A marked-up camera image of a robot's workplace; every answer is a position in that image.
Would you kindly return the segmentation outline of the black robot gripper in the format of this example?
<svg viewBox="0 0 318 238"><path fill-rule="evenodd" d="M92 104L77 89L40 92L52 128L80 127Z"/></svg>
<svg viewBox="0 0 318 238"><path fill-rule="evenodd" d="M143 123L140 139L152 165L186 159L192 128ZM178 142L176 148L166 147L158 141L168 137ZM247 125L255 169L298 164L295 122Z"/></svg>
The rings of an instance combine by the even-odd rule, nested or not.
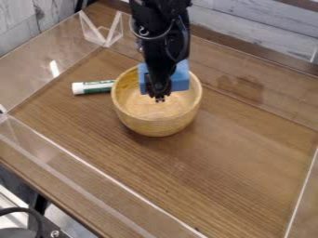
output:
<svg viewBox="0 0 318 238"><path fill-rule="evenodd" d="M176 64L188 58L188 15L166 20L155 15L132 16L132 33L139 41L148 72L144 74L146 91L155 102L162 103L171 94L171 82Z"/></svg>

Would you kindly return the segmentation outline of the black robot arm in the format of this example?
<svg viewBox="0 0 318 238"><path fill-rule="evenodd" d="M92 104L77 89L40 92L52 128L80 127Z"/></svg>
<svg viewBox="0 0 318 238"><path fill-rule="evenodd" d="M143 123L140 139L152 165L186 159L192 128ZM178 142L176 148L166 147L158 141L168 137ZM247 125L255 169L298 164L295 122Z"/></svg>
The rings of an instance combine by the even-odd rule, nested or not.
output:
<svg viewBox="0 0 318 238"><path fill-rule="evenodd" d="M130 27L147 72L140 73L146 93L164 102L172 92L172 75L190 55L188 8L192 0L130 0Z"/></svg>

